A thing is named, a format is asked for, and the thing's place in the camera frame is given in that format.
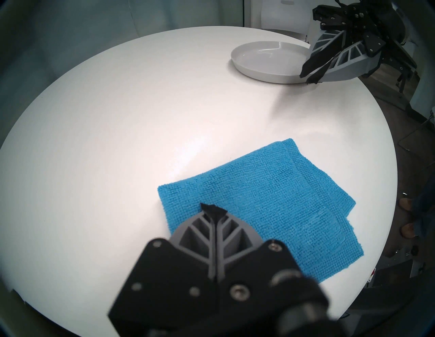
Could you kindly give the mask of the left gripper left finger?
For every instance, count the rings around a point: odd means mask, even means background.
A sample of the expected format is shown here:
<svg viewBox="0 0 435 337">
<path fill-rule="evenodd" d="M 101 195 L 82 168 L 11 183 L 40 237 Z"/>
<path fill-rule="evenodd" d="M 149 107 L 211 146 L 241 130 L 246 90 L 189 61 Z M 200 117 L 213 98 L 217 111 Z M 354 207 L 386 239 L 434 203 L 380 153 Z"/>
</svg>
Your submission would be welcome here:
<svg viewBox="0 0 435 337">
<path fill-rule="evenodd" d="M 109 311 L 119 336 L 218 336 L 218 207 L 150 241 Z"/>
</svg>

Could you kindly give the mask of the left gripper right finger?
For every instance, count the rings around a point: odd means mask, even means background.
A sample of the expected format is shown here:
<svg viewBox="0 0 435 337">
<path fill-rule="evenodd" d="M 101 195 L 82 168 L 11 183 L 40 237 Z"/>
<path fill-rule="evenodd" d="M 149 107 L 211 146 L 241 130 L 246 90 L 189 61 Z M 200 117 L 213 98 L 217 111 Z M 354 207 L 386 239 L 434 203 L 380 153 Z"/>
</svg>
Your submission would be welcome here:
<svg viewBox="0 0 435 337">
<path fill-rule="evenodd" d="M 305 277 L 284 243 L 263 241 L 250 225 L 223 209 L 217 219 L 220 307 L 301 302 Z"/>
</svg>

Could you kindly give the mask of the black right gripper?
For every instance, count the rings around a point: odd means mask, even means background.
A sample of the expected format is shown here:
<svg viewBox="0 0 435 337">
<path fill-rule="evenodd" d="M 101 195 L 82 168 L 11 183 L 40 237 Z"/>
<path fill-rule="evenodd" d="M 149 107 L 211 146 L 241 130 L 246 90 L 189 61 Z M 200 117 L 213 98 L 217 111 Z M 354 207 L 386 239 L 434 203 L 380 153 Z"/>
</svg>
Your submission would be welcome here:
<svg viewBox="0 0 435 337">
<path fill-rule="evenodd" d="M 416 69 L 403 48 L 405 24 L 391 1 L 359 1 L 338 6 L 318 5 L 313 19 L 320 32 L 311 44 L 301 76 L 307 84 L 353 79 L 387 64 Z"/>
</svg>

